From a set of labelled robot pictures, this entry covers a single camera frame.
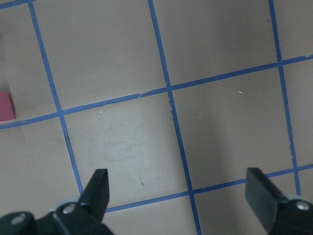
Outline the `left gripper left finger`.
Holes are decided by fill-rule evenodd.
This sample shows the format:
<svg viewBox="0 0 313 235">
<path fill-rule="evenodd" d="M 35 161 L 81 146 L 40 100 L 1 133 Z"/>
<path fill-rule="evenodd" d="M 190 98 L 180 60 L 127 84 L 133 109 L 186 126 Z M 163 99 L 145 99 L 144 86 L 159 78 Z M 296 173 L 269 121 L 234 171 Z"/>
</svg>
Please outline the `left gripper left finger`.
<svg viewBox="0 0 313 235">
<path fill-rule="evenodd" d="M 97 169 L 76 202 L 66 202 L 35 219 L 28 211 L 0 218 L 2 235 L 112 235 L 102 223 L 110 198 L 106 169 Z"/>
</svg>

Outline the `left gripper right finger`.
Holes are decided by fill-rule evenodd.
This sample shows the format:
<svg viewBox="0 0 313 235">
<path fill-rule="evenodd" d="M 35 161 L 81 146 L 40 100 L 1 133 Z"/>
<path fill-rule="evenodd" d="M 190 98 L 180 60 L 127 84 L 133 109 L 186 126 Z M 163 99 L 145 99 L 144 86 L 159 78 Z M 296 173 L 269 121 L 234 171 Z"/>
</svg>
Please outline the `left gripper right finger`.
<svg viewBox="0 0 313 235">
<path fill-rule="evenodd" d="M 245 198 L 268 235 L 311 235 L 313 204 L 284 194 L 259 168 L 246 170 Z"/>
</svg>

